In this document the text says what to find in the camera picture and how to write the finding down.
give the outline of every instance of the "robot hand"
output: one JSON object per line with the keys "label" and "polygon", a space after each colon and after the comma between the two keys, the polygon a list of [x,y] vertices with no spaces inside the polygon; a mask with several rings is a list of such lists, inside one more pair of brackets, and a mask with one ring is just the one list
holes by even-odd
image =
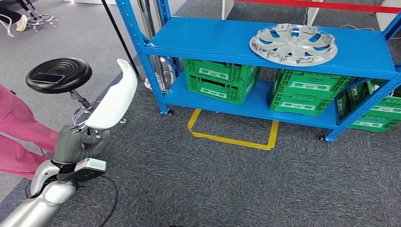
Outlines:
{"label": "robot hand", "polygon": [[85,158],[100,155],[110,142],[110,131],[105,130],[95,144],[85,144],[82,147],[82,132],[73,127],[64,126],[57,138],[53,160],[58,163],[77,163]]}

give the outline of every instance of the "green crate stack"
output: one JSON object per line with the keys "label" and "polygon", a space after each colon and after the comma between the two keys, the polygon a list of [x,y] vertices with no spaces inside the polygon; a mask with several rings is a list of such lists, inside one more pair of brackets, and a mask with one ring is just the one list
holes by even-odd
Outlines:
{"label": "green crate stack", "polygon": [[270,109],[319,116],[350,79],[332,74],[277,70]]}
{"label": "green crate stack", "polygon": [[260,67],[183,59],[189,91],[241,105],[256,84]]}
{"label": "green crate stack", "polygon": [[[372,93],[371,82],[365,82],[345,91],[337,99],[337,109],[339,119],[344,118],[351,110],[357,107],[361,102]],[[340,104],[338,100],[345,95],[349,97],[349,105],[345,114],[340,113]],[[401,122],[401,97],[387,96],[364,116],[355,121],[349,128],[362,129],[372,132],[386,132]]]}

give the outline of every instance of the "white shoe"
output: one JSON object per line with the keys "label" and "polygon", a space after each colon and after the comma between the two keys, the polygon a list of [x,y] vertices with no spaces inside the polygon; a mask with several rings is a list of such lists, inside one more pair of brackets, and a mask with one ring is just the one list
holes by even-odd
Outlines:
{"label": "white shoe", "polygon": [[25,31],[27,22],[28,22],[28,18],[25,15],[22,15],[21,19],[16,22],[17,31],[19,31],[19,32]]}

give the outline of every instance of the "person's leg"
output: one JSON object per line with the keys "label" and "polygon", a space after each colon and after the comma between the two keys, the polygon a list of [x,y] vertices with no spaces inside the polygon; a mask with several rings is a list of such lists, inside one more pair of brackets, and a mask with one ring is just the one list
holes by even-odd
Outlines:
{"label": "person's leg", "polygon": [[58,132],[35,120],[31,109],[0,84],[0,131],[54,152]]}
{"label": "person's leg", "polygon": [[26,25],[28,23],[28,18],[25,15],[21,15],[17,12],[13,12],[8,10],[7,8],[0,7],[0,20],[4,21],[5,23],[9,24],[11,19],[12,24],[17,25],[17,31],[22,32],[25,31]]}
{"label": "person's leg", "polygon": [[[7,8],[4,8],[4,7],[0,7],[0,14],[11,18],[11,23],[12,24],[14,24],[17,21],[19,21],[21,19],[21,17],[22,17],[21,14],[19,14],[17,12],[14,12],[14,11],[11,11],[11,10],[8,10]],[[2,20],[5,23],[9,24],[10,20],[8,18],[6,18],[6,17],[3,17],[2,15],[0,15],[0,20]]]}
{"label": "person's leg", "polygon": [[37,168],[47,159],[27,151],[21,144],[0,135],[0,172],[32,180]]}

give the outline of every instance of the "shelf caster wheel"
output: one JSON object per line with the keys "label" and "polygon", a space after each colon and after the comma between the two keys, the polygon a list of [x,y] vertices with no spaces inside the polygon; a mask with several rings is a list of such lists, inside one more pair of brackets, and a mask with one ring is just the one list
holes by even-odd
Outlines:
{"label": "shelf caster wheel", "polygon": [[325,135],[319,135],[320,141],[326,142],[326,136]]}

